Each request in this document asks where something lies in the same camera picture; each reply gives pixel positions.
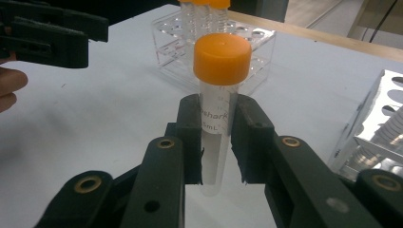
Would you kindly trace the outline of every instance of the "test tube rack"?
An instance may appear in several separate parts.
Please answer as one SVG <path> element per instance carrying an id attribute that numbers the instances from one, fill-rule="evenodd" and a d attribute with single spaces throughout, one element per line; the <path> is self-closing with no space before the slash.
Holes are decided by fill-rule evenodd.
<path id="1" fill-rule="evenodd" d="M 336 145 L 330 168 L 355 181 L 364 169 L 403 177 L 403 74 L 384 70 Z"/>
<path id="2" fill-rule="evenodd" d="M 152 23 L 158 65 L 164 76 L 186 91 L 197 93 L 199 80 L 185 56 L 181 12 L 177 11 Z M 243 37 L 252 47 L 249 74 L 240 85 L 240 93 L 251 95 L 268 78 L 268 66 L 274 46 L 275 32 L 229 20 L 227 32 Z"/>

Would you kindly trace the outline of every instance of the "orange cap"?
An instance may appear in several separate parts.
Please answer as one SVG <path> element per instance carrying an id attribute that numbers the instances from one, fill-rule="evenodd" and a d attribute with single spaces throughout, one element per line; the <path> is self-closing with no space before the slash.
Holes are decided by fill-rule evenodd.
<path id="1" fill-rule="evenodd" d="M 208 34 L 196 42 L 193 71 L 205 83 L 235 85 L 248 76 L 251 55 L 250 44 L 240 36 Z"/>
<path id="2" fill-rule="evenodd" d="M 231 6 L 231 0 L 211 0 L 210 7 L 214 9 L 228 9 Z"/>
<path id="3" fill-rule="evenodd" d="M 210 4 L 211 0 L 192 0 L 195 5 L 207 5 Z"/>

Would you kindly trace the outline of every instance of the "white table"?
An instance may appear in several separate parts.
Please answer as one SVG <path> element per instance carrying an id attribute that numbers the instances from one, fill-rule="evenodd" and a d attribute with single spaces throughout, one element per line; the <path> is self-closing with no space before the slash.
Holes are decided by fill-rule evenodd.
<path id="1" fill-rule="evenodd" d="M 87 170 L 114 178 L 141 163 L 148 143 L 175 122 L 188 95 L 157 67 L 151 22 L 164 6 L 112 26 L 90 44 L 89 67 L 10 63 L 29 84 L 0 114 L 0 227 L 32 227 L 63 184 Z M 278 33 L 269 80 L 252 95 L 280 135 L 309 143 L 326 162 L 374 79 L 403 64 Z M 276 227 L 263 185 L 240 182 L 228 153 L 221 192 L 186 186 L 186 227 Z"/>

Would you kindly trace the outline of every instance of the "centrifuge tube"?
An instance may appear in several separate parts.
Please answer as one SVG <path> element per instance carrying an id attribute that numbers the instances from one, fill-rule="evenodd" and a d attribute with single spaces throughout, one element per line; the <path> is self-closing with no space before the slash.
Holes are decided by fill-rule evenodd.
<path id="1" fill-rule="evenodd" d="M 193 67 L 193 48 L 196 41 L 195 5 L 192 0 L 179 0 L 181 5 L 182 37 L 184 40 L 185 63 Z"/>
<path id="2" fill-rule="evenodd" d="M 230 0 L 212 0 L 210 2 L 212 32 L 226 32 L 230 5 Z"/>
<path id="3" fill-rule="evenodd" d="M 211 32 L 211 0 L 193 0 L 195 5 L 196 40 Z"/>
<path id="4" fill-rule="evenodd" d="M 221 189 L 238 88 L 248 75 L 251 52 L 246 40 L 228 33 L 205 35 L 195 45 L 193 69 L 201 81 L 201 191 L 206 196 Z"/>

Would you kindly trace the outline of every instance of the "finger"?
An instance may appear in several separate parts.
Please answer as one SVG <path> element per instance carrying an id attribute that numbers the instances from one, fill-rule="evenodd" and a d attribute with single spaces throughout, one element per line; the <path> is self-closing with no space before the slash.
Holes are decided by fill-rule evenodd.
<path id="1" fill-rule="evenodd" d="M 0 67 L 0 96 L 17 91 L 27 83 L 28 77 L 24 72 Z"/>
<path id="2" fill-rule="evenodd" d="M 17 102 L 15 94 L 10 93 L 0 97 L 0 112 L 6 111 Z"/>

